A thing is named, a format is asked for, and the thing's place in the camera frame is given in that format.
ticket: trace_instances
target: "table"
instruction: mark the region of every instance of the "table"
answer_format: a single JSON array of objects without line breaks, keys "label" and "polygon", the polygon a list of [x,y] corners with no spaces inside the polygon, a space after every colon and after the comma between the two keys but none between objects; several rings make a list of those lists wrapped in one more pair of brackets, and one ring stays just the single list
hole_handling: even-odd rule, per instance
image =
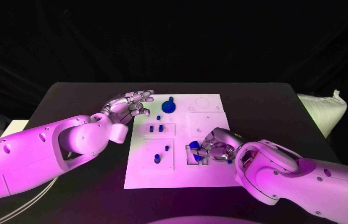
[{"label": "table", "polygon": [[[56,83],[26,129],[99,112],[116,94],[220,94],[230,129],[267,139],[308,158],[338,162],[292,87],[283,83]],[[124,144],[57,178],[43,198],[7,223],[148,223],[187,215],[230,216],[260,223],[331,223],[280,199],[259,202],[242,187],[124,189],[132,121]],[[44,188],[0,199],[1,216]]]}]

